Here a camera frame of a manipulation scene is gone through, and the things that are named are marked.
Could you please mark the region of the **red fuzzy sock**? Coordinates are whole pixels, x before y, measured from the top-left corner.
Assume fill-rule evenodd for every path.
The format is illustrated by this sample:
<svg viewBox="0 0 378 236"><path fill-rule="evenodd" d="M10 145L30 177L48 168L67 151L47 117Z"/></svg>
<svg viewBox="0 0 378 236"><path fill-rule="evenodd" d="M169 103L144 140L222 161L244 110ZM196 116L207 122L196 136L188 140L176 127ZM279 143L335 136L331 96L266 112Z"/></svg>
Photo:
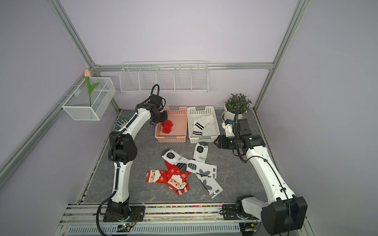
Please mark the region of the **red fuzzy sock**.
<svg viewBox="0 0 378 236"><path fill-rule="evenodd" d="M169 134L172 131L173 122L167 120L166 122L162 123L162 133Z"/></svg>

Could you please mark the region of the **white black striped sock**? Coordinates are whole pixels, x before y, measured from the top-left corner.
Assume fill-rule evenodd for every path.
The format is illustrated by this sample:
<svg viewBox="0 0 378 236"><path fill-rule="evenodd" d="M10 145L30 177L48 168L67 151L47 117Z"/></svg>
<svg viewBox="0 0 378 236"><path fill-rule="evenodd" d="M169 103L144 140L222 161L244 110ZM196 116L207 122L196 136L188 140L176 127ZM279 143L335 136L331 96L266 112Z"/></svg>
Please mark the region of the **white black striped sock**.
<svg viewBox="0 0 378 236"><path fill-rule="evenodd" d="M214 117L213 115L204 115L204 116L194 119L193 122L194 124L193 124L192 135L196 137L202 136L204 128L208 125L214 124Z"/></svg>

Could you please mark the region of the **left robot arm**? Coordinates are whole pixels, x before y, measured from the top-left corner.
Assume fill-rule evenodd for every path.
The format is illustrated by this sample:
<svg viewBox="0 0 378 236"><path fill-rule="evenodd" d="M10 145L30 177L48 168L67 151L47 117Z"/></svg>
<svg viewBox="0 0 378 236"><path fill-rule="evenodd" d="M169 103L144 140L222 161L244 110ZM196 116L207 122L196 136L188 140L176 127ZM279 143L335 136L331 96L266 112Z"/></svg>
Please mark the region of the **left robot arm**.
<svg viewBox="0 0 378 236"><path fill-rule="evenodd" d="M99 217L103 205L107 204L106 212L103 214L104 222L125 222L138 219L132 216L129 208L131 167L138 154L135 138L146 122L158 124L168 120L168 114L164 110L166 101L159 92L160 86L153 85L149 97L136 105L132 118L109 136L108 160L114 164L114 184L111 196L99 205L96 214Z"/></svg>

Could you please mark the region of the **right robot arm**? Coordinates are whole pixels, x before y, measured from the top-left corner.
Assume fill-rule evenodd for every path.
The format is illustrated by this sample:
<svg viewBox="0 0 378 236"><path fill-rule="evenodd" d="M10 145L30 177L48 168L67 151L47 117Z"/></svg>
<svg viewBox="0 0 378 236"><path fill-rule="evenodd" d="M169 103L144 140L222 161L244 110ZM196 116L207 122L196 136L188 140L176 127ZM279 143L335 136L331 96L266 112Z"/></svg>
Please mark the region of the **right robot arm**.
<svg viewBox="0 0 378 236"><path fill-rule="evenodd" d="M246 119L239 118L239 110L234 118L222 124L224 135L219 135L214 144L219 149L229 149L243 162L251 163L264 187L267 201L253 195L237 198L233 207L221 210L225 220L238 217L242 220L259 219L261 226L271 236L290 234L303 227L307 202L297 197L272 161L262 137L253 134Z"/></svg>

